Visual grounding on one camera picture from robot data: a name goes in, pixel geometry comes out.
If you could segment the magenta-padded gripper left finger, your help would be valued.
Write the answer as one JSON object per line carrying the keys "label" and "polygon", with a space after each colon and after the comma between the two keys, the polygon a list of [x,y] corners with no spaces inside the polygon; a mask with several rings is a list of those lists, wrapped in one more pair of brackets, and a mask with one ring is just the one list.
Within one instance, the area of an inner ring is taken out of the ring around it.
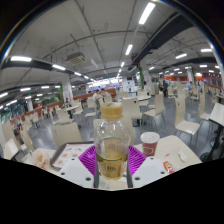
{"label": "magenta-padded gripper left finger", "polygon": [[95,147],[91,146],[80,156],[69,159],[59,176],[84,188],[98,186],[98,171]]}

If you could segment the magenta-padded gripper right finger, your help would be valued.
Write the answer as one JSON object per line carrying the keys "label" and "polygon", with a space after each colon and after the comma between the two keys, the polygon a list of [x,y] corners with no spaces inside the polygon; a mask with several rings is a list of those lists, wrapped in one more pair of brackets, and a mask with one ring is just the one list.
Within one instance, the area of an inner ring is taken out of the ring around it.
{"label": "magenta-padded gripper right finger", "polygon": [[154,156],[146,157],[137,148],[130,146],[127,163],[127,185],[140,188],[167,175],[163,163]]}

